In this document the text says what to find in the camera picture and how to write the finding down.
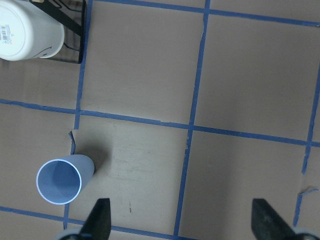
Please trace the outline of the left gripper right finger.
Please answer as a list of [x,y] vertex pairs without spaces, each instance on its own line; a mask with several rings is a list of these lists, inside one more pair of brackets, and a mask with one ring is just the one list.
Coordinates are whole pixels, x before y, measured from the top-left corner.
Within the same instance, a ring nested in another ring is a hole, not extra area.
[[251,205],[251,230],[256,240],[293,240],[294,230],[263,198],[254,198]]

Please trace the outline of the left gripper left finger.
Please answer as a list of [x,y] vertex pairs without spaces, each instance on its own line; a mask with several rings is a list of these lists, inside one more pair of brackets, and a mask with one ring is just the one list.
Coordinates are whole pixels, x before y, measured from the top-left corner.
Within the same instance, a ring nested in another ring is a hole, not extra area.
[[111,234],[111,203],[109,198],[99,198],[84,222],[81,240],[108,240]]

